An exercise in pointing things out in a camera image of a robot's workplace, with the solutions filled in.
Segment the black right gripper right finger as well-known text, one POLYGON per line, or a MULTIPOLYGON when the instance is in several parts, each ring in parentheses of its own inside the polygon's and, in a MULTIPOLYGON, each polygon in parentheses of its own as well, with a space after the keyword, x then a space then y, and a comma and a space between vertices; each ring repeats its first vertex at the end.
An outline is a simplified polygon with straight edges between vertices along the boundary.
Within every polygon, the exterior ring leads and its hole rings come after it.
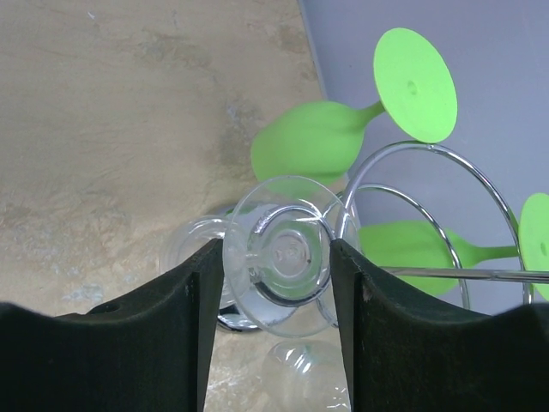
POLYGON ((438 300, 346 241, 330 245, 355 411, 545 411, 548 307, 488 316, 438 300))

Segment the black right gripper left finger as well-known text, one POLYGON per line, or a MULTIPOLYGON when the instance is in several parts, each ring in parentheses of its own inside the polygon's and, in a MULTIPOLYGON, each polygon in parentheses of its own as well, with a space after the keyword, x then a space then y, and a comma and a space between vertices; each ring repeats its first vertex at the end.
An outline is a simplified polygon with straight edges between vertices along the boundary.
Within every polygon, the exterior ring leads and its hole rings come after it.
POLYGON ((4 411, 201 411, 222 243, 85 314, 1 305, 4 411))

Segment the green wine glass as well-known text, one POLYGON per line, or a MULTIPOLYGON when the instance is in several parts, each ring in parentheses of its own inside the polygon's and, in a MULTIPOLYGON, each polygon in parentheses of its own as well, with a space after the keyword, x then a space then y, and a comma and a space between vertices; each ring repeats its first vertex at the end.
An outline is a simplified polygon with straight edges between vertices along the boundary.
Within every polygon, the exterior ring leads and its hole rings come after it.
POLYGON ((307 102, 263 127, 250 148, 258 181, 295 175, 331 185, 347 173, 362 148, 365 129, 386 113, 412 139, 439 143, 454 130, 457 95, 449 68, 421 34, 396 27, 376 44, 377 102, 352 108, 332 100, 307 102))
MULTIPOLYGON (((489 260, 520 257, 526 270, 548 271, 546 193, 534 193, 524 203, 518 246, 473 245, 449 229, 444 231, 465 269, 489 260)), ((392 221, 362 227, 359 240, 363 253, 378 266, 437 269, 454 266, 445 241, 427 220, 392 221)))

